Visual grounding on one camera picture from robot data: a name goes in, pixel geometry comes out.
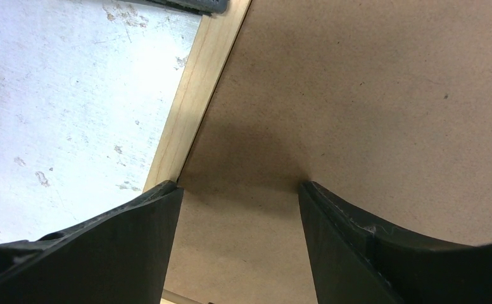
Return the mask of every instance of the brown board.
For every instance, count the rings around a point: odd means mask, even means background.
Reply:
[[[254,0],[179,184],[166,289],[314,303],[298,182],[492,241],[492,1]]]

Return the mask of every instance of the white surface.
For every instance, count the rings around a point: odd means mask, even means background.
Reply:
[[[116,1],[0,1],[0,243],[141,194],[199,21]]]

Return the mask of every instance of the brown fiberboard panel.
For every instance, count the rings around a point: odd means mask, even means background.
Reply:
[[[179,184],[166,288],[313,303],[296,185],[492,241],[492,1],[254,0]]]

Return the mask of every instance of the brown surface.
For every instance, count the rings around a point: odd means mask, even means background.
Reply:
[[[166,288],[313,303],[306,178],[411,230],[492,241],[492,1],[254,0],[180,177]]]

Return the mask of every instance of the wooden edge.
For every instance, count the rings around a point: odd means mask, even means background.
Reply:
[[[250,2],[232,0],[223,15],[202,17],[144,192],[179,178]]]

